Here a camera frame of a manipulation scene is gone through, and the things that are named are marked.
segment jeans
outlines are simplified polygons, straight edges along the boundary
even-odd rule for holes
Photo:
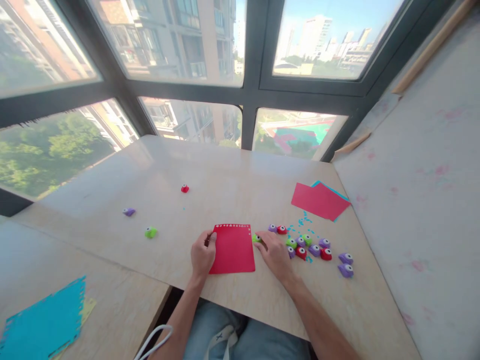
[[[305,340],[203,299],[198,302],[183,359],[202,360],[212,337],[227,325],[238,335],[230,349],[231,360],[310,359]],[[226,347],[226,341],[218,343],[209,358],[222,360]]]

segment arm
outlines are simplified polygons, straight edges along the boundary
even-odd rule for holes
[[[149,360],[181,360],[184,357],[200,293],[215,260],[216,240],[216,232],[204,231],[193,243],[190,252],[193,272],[180,301],[167,321],[167,324],[173,327],[173,332],[168,341],[149,356]],[[155,344],[166,336],[167,332],[162,331]]]
[[[300,276],[294,274],[287,248],[278,235],[270,231],[256,234],[262,238],[267,249],[258,242],[254,245],[292,298],[316,356],[319,359],[360,359]]]

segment hand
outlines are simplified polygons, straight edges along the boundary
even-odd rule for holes
[[[255,234],[261,237],[266,249],[260,242],[254,242],[253,245],[260,250],[261,257],[273,275],[285,285],[285,282],[295,276],[287,246],[274,232],[258,231]]]
[[[193,266],[192,277],[205,281],[215,260],[217,233],[205,230],[191,246],[190,257]]]

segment forearm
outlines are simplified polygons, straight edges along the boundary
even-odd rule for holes
[[[197,303],[199,302],[204,284],[204,279],[190,278],[180,301],[168,319],[167,324],[173,327],[170,338],[162,347],[151,354],[148,360],[176,360],[184,357],[195,310],[197,309]],[[156,344],[163,340],[167,334],[167,331],[163,331]]]
[[[319,359],[360,359],[300,277],[282,282],[292,298]]]

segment glass pane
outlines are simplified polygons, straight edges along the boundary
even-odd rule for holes
[[[273,75],[358,79],[402,2],[285,0]]]
[[[241,148],[242,112],[234,105],[141,97],[158,135]]]
[[[246,0],[88,0],[130,79],[244,82]]]
[[[98,78],[49,0],[0,1],[0,98]]]
[[[138,138],[114,99],[0,128],[0,186],[42,198]]]
[[[259,108],[252,150],[318,161],[347,118],[343,115]]]

